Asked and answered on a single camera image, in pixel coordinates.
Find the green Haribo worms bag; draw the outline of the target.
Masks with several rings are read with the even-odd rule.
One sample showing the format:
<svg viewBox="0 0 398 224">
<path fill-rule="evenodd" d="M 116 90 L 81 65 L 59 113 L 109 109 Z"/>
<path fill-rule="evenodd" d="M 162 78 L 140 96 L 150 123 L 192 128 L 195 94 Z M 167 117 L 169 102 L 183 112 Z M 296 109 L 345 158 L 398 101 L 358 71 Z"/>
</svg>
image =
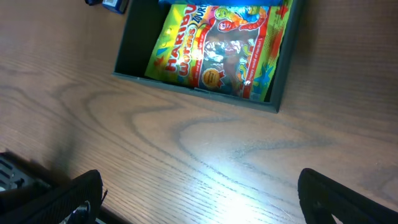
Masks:
<svg viewBox="0 0 398 224">
<path fill-rule="evenodd" d="M 145 75 L 264 101 L 275 74 L 292 1 L 278 6 L 174 4 Z"/>
</svg>

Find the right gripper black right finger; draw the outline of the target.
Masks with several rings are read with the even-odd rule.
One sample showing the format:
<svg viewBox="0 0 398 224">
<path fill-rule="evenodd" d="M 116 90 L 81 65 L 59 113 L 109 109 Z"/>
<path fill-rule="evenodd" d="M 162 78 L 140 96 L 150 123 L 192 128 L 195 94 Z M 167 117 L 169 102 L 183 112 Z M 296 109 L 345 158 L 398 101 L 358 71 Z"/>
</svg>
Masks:
<svg viewBox="0 0 398 224">
<path fill-rule="evenodd" d="M 300 173 L 298 197 L 307 223 L 397 223 L 397 212 L 310 168 Z"/>
</svg>

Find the long blue snack packet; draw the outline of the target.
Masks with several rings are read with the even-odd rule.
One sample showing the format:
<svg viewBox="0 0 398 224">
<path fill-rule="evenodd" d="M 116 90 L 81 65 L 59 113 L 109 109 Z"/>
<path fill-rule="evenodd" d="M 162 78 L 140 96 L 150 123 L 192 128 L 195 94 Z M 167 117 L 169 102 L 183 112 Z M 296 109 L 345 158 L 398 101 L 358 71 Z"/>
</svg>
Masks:
<svg viewBox="0 0 398 224">
<path fill-rule="evenodd" d="M 161 4 L 212 6 L 281 6 L 284 0 L 158 0 Z"/>
</svg>

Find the dark green box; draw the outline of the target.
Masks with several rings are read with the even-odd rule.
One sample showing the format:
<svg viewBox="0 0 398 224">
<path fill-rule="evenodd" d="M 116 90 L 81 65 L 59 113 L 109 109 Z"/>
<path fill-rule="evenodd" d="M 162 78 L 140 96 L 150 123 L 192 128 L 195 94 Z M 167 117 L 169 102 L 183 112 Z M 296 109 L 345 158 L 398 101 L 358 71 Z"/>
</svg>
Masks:
<svg viewBox="0 0 398 224">
<path fill-rule="evenodd" d="M 214 91 L 162 82 L 145 75 L 150 56 L 173 4 L 158 1 L 134 1 L 130 8 L 114 75 L 132 82 L 184 95 L 197 96 L 245 108 L 277 113 L 280 109 L 285 84 L 291 68 L 292 56 L 297 41 L 297 30 L 303 14 L 304 2 L 292 1 L 290 16 L 279 51 L 275 74 L 264 101 L 252 101 Z"/>
</svg>

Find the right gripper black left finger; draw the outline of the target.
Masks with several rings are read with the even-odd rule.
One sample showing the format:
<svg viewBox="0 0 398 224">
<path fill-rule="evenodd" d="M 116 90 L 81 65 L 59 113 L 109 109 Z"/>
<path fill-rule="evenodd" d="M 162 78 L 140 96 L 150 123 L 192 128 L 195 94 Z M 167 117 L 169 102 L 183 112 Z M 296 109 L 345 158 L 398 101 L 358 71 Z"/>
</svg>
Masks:
<svg viewBox="0 0 398 224">
<path fill-rule="evenodd" d="M 94 223 L 100 213 L 103 182 L 90 170 L 66 184 L 45 187 L 36 182 L 1 192 L 1 224 Z"/>
</svg>

